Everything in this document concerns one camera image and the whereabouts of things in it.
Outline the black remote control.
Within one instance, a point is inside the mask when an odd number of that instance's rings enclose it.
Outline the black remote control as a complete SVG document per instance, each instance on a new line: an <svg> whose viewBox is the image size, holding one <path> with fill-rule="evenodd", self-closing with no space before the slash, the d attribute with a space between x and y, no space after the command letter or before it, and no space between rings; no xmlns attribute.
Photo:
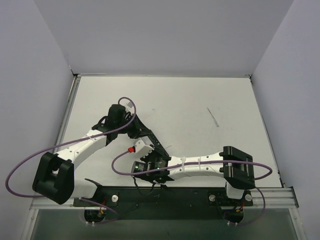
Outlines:
<svg viewBox="0 0 320 240"><path fill-rule="evenodd" d="M148 138L150 139L150 141L152 142L152 145L157 151L166 153L165 148L162 146L158 138L153 133L150 133L148 135Z"/></svg>

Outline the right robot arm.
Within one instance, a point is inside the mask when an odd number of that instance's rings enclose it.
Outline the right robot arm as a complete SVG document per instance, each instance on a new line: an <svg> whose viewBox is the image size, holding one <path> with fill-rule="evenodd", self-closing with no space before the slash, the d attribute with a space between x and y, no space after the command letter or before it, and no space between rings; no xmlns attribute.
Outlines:
<svg viewBox="0 0 320 240"><path fill-rule="evenodd" d="M222 152L197 157L149 155L133 163L134 177L164 186L187 177L218 177L226 182L226 194L230 199L241 199L245 190L256 187L252 156L225 146Z"/></svg>

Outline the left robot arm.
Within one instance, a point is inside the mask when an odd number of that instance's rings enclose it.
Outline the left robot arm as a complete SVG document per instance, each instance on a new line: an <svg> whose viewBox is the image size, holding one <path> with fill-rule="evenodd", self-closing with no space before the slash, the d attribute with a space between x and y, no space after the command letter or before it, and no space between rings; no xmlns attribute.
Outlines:
<svg viewBox="0 0 320 240"><path fill-rule="evenodd" d="M125 134L134 139L133 151L139 161L132 168L134 172L157 172L139 175L150 183L164 183L170 180L168 166L171 157L154 133L134 114L131 103L123 106L113 104L108 114L84 136L84 141L73 144L55 154L46 152L41 158L33 180L32 189L46 198L64 204L68 199L84 198L90 205L101 203L102 185L91 179L76 179L75 170L96 151L108 146L118 135Z"/></svg>

